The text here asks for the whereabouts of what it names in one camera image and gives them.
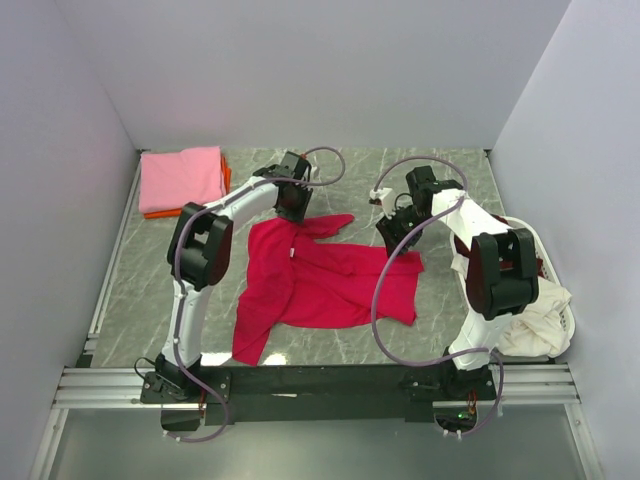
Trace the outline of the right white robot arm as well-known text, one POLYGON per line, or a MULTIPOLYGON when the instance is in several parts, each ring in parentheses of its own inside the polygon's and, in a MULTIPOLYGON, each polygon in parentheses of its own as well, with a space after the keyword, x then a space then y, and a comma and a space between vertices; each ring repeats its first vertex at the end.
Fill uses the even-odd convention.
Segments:
POLYGON ((369 194, 370 203, 383 210, 376 225, 388 255, 382 272, 388 274, 434 222, 467 249, 465 321, 444 355, 426 364, 437 370, 442 393, 460 399, 482 385, 503 331, 539 296, 535 239, 530 230, 508 226, 472 200, 465 177, 439 180, 431 167, 421 166, 406 182, 411 199, 406 207, 397 207, 394 191, 380 184, 369 194))

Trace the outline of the crimson red t-shirt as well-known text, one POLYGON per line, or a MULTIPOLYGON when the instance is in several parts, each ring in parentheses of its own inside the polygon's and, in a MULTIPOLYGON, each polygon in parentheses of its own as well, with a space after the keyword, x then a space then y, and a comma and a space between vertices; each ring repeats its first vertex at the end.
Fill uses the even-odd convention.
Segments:
POLYGON ((351 214, 307 218, 301 224, 274 218, 251 227, 247 287, 236 310, 234 360, 257 365, 277 324, 346 329, 384 317, 414 323, 424 270, 419 253, 397 259, 376 294, 387 262, 385 249, 330 240, 353 220, 351 214))

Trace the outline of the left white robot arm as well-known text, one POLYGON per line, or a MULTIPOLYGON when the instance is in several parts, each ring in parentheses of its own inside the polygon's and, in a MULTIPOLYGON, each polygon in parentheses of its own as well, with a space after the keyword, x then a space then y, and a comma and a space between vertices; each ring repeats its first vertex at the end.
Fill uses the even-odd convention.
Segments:
POLYGON ((228 270, 235 230, 271 209, 301 222, 314 174, 305 155, 288 151, 280 163, 255 171, 240 189, 214 202, 183 207, 167 253, 174 293, 169 333, 144 380, 144 394, 180 403, 200 394, 206 310, 213 287, 228 270))

